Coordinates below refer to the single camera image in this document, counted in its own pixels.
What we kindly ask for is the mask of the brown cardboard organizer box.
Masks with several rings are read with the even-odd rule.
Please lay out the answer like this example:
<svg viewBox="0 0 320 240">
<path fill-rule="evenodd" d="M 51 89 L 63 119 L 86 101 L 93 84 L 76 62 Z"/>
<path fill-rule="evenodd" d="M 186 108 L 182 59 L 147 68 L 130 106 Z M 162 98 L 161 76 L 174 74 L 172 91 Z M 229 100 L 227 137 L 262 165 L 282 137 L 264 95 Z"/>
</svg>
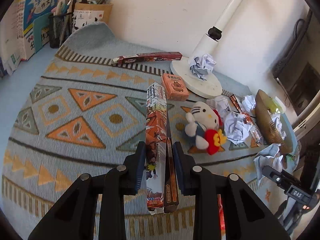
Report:
<svg viewBox="0 0 320 240">
<path fill-rule="evenodd" d="M 72 32 L 94 23 L 104 22 L 108 24 L 113 4 L 85 4 L 76 3 L 73 12 Z"/>
</svg>

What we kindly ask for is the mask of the crumpled paper centre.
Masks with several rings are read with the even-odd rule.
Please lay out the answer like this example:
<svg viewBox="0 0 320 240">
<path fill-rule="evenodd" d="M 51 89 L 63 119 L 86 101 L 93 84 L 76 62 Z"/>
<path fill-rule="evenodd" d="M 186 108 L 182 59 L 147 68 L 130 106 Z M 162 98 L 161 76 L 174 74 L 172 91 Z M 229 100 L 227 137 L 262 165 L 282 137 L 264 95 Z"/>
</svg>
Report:
<svg viewBox="0 0 320 240">
<path fill-rule="evenodd" d="M 245 123 L 243 114 L 231 111 L 224 120 L 224 131 L 227 139 L 235 145 L 243 143 L 250 135 L 252 124 Z"/>
</svg>

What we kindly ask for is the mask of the white desk lamp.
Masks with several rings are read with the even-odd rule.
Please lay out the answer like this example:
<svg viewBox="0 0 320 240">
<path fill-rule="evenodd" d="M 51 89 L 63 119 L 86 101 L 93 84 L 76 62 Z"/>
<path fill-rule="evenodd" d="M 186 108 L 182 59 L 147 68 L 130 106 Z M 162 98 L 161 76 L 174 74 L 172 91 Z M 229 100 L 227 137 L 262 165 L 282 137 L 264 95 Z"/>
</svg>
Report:
<svg viewBox="0 0 320 240">
<path fill-rule="evenodd" d="M 241 2 L 242 0 L 230 0 L 213 27 L 200 39 L 191 57 L 183 57 L 180 61 L 172 62 L 170 66 L 171 72 L 174 75 L 180 76 L 191 92 L 205 99 L 220 96 L 222 94 L 221 83 L 213 73 L 209 73 L 204 80 L 201 80 L 191 72 L 189 65 L 196 56 L 204 54 L 214 55 L 216 47 L 219 45 L 219 40 L 222 37 L 222 32 Z"/>
</svg>

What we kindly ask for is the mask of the brown ribbed glass bowl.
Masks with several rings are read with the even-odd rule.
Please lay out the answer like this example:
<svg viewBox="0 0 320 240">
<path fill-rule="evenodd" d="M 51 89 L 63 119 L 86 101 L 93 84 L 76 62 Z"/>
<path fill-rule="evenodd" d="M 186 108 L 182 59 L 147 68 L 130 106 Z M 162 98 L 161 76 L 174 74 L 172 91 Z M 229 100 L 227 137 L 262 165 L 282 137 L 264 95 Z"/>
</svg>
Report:
<svg viewBox="0 0 320 240">
<path fill-rule="evenodd" d="M 255 116 L 257 119 L 257 125 L 264 139 L 266 139 L 269 144 L 280 144 L 280 153 L 290 154 L 293 151 L 292 142 L 282 139 L 280 133 L 276 129 L 276 125 L 268 113 L 269 108 L 266 103 L 270 99 L 271 98 L 263 90 L 258 90 L 255 96 Z"/>
</svg>

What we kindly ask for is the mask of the hello kitty plush toy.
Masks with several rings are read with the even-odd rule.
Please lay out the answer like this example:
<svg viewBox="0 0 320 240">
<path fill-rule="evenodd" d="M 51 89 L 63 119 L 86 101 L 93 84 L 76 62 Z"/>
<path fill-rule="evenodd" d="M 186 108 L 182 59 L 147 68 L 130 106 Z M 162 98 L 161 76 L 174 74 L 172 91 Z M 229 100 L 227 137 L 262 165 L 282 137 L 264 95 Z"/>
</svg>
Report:
<svg viewBox="0 0 320 240">
<path fill-rule="evenodd" d="M 222 149 L 227 137 L 223 131 L 223 121 L 216 109 L 198 101 L 186 113 L 187 125 L 184 132 L 191 147 L 188 152 L 214 155 Z"/>
</svg>

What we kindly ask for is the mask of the printed long carton box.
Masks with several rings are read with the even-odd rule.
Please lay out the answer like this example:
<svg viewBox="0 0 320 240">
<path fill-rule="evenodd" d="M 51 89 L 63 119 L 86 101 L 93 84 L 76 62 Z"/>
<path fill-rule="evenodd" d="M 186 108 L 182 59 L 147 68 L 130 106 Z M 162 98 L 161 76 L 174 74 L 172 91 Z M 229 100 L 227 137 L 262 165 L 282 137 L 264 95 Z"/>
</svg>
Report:
<svg viewBox="0 0 320 240">
<path fill-rule="evenodd" d="M 146 204 L 151 215 L 173 213 L 179 200 L 165 89 L 154 82 L 146 94 Z"/>
</svg>

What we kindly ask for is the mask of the black monitor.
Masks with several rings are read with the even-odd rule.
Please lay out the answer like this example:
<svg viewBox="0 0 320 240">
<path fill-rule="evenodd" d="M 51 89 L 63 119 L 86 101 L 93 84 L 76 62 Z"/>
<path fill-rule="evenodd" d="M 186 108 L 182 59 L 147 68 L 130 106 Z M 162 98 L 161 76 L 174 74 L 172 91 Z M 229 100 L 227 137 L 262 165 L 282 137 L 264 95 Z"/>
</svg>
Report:
<svg viewBox="0 0 320 240">
<path fill-rule="evenodd" d="M 311 10 L 296 22 L 291 46 L 274 66 L 273 77 L 297 115 L 319 93 L 319 21 Z"/>
</svg>

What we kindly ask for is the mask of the small orange box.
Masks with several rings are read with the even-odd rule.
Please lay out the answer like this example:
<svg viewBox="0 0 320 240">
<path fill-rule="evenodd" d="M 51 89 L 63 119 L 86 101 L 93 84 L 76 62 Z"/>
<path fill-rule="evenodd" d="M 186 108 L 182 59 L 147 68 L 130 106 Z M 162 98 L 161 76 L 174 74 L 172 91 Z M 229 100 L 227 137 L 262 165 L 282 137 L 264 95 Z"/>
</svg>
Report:
<svg viewBox="0 0 320 240">
<path fill-rule="evenodd" d="M 161 76 L 161 80 L 168 100 L 187 100 L 189 92 L 180 76 L 165 73 Z"/>
</svg>

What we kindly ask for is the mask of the black mesh pen holder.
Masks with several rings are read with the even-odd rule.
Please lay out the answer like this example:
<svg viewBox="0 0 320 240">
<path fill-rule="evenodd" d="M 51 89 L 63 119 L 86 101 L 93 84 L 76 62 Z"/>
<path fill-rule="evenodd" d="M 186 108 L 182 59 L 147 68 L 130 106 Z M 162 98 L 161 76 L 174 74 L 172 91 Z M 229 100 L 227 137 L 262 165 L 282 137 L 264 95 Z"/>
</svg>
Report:
<svg viewBox="0 0 320 240">
<path fill-rule="evenodd" d="M 72 18 L 73 14 L 71 12 L 61 15 L 49 15 L 50 48 L 60 48 L 72 34 Z"/>
</svg>

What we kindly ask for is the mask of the dark red long box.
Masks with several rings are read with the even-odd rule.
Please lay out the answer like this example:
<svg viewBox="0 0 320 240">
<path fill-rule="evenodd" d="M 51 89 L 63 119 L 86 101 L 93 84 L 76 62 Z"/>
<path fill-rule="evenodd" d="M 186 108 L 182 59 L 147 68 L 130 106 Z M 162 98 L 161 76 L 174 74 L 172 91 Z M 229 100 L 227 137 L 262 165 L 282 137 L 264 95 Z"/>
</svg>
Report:
<svg viewBox="0 0 320 240">
<path fill-rule="evenodd" d="M 178 51 L 172 52 L 154 52 L 139 53 L 134 55 L 119 56 L 112 59 L 113 63 L 136 63 L 136 62 L 154 62 L 154 61 L 180 61 L 182 54 Z"/>
</svg>

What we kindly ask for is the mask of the crumpled paper by bowl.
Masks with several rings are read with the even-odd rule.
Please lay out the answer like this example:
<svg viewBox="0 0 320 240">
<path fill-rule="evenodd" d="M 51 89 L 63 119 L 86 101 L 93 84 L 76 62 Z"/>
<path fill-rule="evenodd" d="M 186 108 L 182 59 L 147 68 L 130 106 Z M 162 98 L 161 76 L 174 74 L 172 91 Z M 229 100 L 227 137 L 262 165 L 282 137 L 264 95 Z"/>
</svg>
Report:
<svg viewBox="0 0 320 240">
<path fill-rule="evenodd" d="M 242 105 L 243 105 L 244 109 L 246 110 L 246 112 L 253 111 L 253 109 L 255 109 L 255 107 L 256 107 L 255 96 L 253 96 L 253 95 L 245 96 L 242 101 Z"/>
</svg>

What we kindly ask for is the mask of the standing books stack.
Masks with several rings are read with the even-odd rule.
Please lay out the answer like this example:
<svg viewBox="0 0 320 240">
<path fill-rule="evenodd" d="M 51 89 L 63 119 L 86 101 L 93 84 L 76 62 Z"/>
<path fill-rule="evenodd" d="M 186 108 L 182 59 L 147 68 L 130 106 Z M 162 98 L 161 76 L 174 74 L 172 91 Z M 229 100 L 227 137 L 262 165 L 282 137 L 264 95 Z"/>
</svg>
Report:
<svg viewBox="0 0 320 240">
<path fill-rule="evenodd" d="M 58 0 L 13 0 L 1 19 L 1 77 L 12 75 L 49 42 L 49 15 Z"/>
</svg>

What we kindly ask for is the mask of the paper ball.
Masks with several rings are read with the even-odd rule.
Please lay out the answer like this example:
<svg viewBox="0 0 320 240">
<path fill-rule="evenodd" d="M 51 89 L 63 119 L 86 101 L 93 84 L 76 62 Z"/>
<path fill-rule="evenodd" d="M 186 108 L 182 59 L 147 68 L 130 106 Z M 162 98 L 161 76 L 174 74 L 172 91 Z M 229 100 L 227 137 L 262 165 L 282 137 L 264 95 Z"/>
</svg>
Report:
<svg viewBox="0 0 320 240">
<path fill-rule="evenodd" d="M 283 156 L 280 154 L 280 144 L 271 144 L 267 148 L 261 150 L 254 158 L 254 165 L 257 174 L 258 183 L 263 179 L 263 168 L 270 166 L 278 172 L 283 170 L 281 163 Z"/>
</svg>

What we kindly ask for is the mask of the patterned blue woven mat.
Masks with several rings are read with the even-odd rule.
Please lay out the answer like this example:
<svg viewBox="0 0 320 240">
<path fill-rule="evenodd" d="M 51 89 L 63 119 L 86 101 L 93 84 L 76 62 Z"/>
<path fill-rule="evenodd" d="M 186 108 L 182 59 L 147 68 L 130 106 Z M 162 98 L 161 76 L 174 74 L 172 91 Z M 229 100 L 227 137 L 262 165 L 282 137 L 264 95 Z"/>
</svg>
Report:
<svg viewBox="0 0 320 240">
<path fill-rule="evenodd" d="M 119 55 L 155 49 L 117 39 L 104 23 L 75 32 L 51 56 L 40 52 L 1 80 L 2 211 L 22 239 L 82 173 L 98 176 L 122 164 L 145 140 L 146 91 L 170 72 L 170 62 L 112 64 Z M 251 137 L 227 141 L 220 152 L 195 152 L 185 114 L 197 101 L 167 99 L 173 142 L 215 174 L 238 174 L 276 213 L 287 199 L 267 178 L 257 181 L 254 156 L 267 146 Z M 127 239 L 193 239 L 194 197 L 179 195 L 172 214 L 151 215 L 143 181 L 124 198 Z"/>
</svg>

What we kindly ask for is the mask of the crumpled paper on lamp base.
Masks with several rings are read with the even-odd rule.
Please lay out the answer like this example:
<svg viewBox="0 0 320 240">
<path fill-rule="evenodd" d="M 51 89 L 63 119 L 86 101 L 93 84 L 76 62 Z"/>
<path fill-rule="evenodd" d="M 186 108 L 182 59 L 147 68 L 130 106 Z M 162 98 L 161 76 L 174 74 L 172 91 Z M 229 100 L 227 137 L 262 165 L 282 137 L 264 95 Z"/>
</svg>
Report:
<svg viewBox="0 0 320 240">
<path fill-rule="evenodd" d="M 209 74 L 213 73 L 216 61 L 210 54 L 195 56 L 190 60 L 189 70 L 199 79 L 206 81 Z"/>
</svg>

